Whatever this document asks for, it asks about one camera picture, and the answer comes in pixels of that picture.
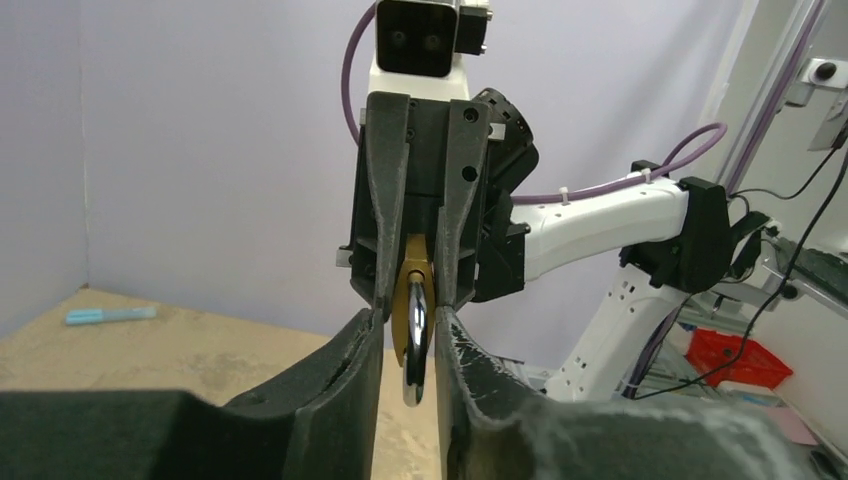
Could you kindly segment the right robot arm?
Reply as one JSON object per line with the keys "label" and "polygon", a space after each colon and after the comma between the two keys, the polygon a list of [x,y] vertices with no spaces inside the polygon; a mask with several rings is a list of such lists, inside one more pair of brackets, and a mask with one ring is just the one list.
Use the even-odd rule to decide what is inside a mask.
{"label": "right robot arm", "polygon": [[516,203],[538,160],[519,112],[487,89],[470,100],[372,92],[360,123],[351,240],[354,289],[392,326],[408,405],[422,399],[436,311],[521,291],[561,266],[619,254],[577,346],[545,386],[559,401],[607,400],[650,335],[731,270],[743,228],[724,189],[638,162],[597,196]]}

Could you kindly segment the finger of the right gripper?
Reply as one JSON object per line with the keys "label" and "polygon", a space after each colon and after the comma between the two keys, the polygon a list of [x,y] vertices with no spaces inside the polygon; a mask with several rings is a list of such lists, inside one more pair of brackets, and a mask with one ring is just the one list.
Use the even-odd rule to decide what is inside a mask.
{"label": "finger of the right gripper", "polygon": [[477,102],[449,104],[443,205],[435,241],[437,304],[456,309],[474,296],[489,109]]}
{"label": "finger of the right gripper", "polygon": [[404,94],[375,91],[366,107],[366,164],[377,225],[374,309],[382,318],[390,315],[397,275],[409,156],[409,100]]}

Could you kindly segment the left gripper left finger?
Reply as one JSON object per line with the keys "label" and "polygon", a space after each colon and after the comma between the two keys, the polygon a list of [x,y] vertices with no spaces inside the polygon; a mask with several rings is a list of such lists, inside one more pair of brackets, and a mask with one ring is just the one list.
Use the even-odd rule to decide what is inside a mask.
{"label": "left gripper left finger", "polygon": [[222,406],[181,390],[1,396],[5,479],[366,479],[383,327],[358,312],[324,346]]}

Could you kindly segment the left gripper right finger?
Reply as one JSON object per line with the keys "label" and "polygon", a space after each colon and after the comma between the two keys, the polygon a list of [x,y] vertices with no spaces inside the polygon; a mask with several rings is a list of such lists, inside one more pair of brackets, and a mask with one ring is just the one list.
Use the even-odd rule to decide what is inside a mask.
{"label": "left gripper right finger", "polygon": [[446,479],[811,479],[765,414],[691,397],[555,401],[467,333],[450,307],[434,330]]}

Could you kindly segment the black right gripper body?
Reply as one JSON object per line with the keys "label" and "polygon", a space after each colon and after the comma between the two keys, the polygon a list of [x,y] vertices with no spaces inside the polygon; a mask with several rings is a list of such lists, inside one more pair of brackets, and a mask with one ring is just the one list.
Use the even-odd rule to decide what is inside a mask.
{"label": "black right gripper body", "polygon": [[[407,237],[423,234],[434,267],[436,288],[435,241],[438,212],[443,205],[451,101],[410,97],[408,103],[406,139],[409,156],[396,280]],[[475,97],[461,101],[480,103],[490,111],[487,160],[480,182],[484,196],[474,296],[467,302],[482,303],[520,291],[524,286],[524,247],[529,227],[511,220],[511,195],[537,166],[538,152],[527,122],[499,91],[485,89]],[[358,148],[348,252],[351,286],[373,307],[376,240],[377,225],[369,190],[364,124]]]}

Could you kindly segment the large brass padlock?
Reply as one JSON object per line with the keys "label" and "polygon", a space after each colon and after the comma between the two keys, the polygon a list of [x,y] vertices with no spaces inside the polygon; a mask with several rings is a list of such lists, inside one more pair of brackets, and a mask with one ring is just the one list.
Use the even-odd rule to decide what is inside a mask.
{"label": "large brass padlock", "polygon": [[435,322],[435,288],[426,237],[407,237],[393,295],[391,333],[408,407],[423,398],[427,355]]}

